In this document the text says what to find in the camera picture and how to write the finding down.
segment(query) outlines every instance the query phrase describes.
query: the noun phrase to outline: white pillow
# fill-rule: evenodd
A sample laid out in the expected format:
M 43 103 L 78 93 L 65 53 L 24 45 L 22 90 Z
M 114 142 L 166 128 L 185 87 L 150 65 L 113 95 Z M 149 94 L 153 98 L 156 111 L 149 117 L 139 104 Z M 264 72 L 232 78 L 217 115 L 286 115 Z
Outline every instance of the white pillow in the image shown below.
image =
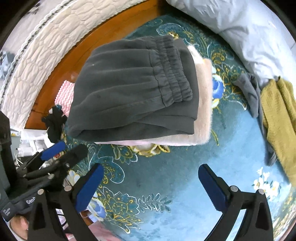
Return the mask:
M 260 0 L 167 0 L 213 32 L 236 52 L 262 89 L 278 76 L 290 81 L 296 96 L 296 61 L 273 22 L 273 12 Z

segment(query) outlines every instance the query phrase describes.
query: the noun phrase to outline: quilted cream cover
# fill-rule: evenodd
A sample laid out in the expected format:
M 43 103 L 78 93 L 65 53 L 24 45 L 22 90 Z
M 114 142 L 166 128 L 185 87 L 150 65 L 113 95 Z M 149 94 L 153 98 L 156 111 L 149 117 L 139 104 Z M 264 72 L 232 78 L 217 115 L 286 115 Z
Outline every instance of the quilted cream cover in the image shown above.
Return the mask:
M 65 0 L 35 27 L 19 49 L 1 90 L 10 126 L 23 129 L 55 66 L 93 28 L 144 0 Z

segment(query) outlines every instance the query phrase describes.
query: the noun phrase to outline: metal screw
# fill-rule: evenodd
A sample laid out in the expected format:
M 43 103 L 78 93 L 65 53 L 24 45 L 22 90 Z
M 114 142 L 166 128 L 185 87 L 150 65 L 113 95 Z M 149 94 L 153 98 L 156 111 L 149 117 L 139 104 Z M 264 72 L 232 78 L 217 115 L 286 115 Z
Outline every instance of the metal screw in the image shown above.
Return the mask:
M 237 192 L 239 189 L 237 188 L 237 186 L 231 186 L 230 190 L 233 192 Z
M 264 191 L 263 189 L 259 189 L 258 192 L 259 192 L 260 194 L 264 194 L 264 193 L 265 193 L 265 191 Z
M 44 190 L 43 189 L 39 189 L 37 193 L 38 193 L 38 195 L 42 195 L 44 193 Z
M 47 178 L 48 179 L 53 179 L 54 178 L 54 174 L 49 174 Z
M 64 187 L 64 190 L 65 190 L 66 192 L 69 192 L 69 191 L 72 190 L 72 187 L 71 187 L 70 185 L 65 186 L 65 187 Z

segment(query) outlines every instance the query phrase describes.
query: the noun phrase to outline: brown wood panel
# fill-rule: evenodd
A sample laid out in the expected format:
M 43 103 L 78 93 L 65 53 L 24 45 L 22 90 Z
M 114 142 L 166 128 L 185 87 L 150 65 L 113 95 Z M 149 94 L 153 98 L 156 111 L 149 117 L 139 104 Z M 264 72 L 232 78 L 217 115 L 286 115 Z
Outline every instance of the brown wood panel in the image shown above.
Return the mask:
M 75 82 L 91 52 L 98 46 L 119 40 L 163 12 L 165 0 L 148 0 L 133 6 L 96 27 L 77 43 L 55 67 L 43 85 L 26 123 L 27 129 L 45 129 L 39 116 L 46 115 L 65 80 Z

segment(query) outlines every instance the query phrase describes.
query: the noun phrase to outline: beige fuzzy garment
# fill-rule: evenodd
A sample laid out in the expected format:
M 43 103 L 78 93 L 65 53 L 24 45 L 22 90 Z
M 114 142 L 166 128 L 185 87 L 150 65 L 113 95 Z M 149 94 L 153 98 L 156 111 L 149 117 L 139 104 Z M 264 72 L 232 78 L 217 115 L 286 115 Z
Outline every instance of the beige fuzzy garment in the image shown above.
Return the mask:
M 166 137 L 144 139 L 144 140 L 127 140 L 127 141 L 111 141 L 96 142 L 97 144 L 115 144 L 136 147 L 137 150 L 148 150 L 158 145 L 168 146 L 192 146 L 202 145 L 209 141 L 212 122 L 212 63 L 209 59 L 203 59 L 194 46 L 188 46 L 193 57 L 199 89 L 199 104 L 197 119 L 194 122 L 193 135 L 172 135 Z

